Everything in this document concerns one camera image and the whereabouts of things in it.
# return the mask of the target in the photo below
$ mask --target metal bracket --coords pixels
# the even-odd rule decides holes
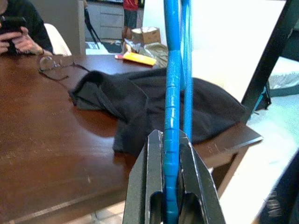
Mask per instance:
[[[182,131],[179,144],[178,223],[224,224],[213,179]],[[164,220],[163,156],[163,133],[154,130],[130,173],[123,224],[160,224]]]

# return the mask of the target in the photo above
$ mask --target red shirt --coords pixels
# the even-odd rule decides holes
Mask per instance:
[[[137,11],[138,0],[123,0],[123,8],[129,11]]]

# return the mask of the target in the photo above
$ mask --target table leg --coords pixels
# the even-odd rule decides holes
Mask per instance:
[[[225,188],[228,186],[228,183],[232,179],[248,148],[249,147],[235,154],[230,163],[214,168],[212,177],[214,179],[219,198],[222,196]]]

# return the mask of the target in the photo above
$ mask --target dark sleeve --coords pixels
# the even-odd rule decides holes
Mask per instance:
[[[31,16],[33,21],[32,21],[32,29],[29,31],[30,37],[34,40],[35,43],[37,43],[43,49],[53,53],[53,48],[47,30],[43,24],[43,20],[33,6],[32,6]]]

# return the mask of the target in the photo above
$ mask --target white chair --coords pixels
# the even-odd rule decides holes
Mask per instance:
[[[44,25],[53,47],[53,53],[55,55],[71,56],[71,51],[58,30],[51,24],[45,23]]]

